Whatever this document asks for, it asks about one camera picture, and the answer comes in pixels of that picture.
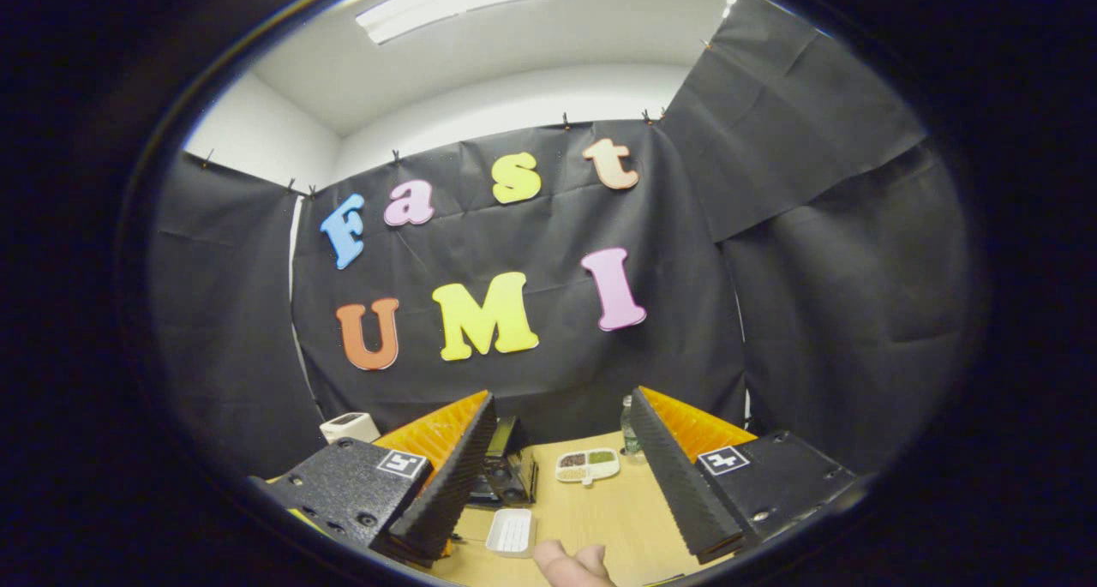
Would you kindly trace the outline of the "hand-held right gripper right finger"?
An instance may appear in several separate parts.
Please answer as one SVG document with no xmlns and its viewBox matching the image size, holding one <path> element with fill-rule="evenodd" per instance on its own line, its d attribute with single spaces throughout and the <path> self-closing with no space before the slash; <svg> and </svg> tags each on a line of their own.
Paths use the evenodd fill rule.
<svg viewBox="0 0 1097 587">
<path fill-rule="evenodd" d="M 645 386 L 631 399 L 643 454 L 698 563 L 759 548 L 858 479 L 788 430 L 751 434 Z"/>
</svg>

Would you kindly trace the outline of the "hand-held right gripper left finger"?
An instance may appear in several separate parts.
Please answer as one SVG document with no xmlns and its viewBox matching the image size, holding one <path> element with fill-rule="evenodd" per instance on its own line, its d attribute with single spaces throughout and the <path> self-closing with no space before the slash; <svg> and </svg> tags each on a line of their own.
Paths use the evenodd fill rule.
<svg viewBox="0 0 1097 587">
<path fill-rule="evenodd" d="M 450 552 L 496 426 L 495 397 L 480 391 L 376 441 L 342 436 L 250 484 L 342 548 L 428 567 Z"/>
</svg>

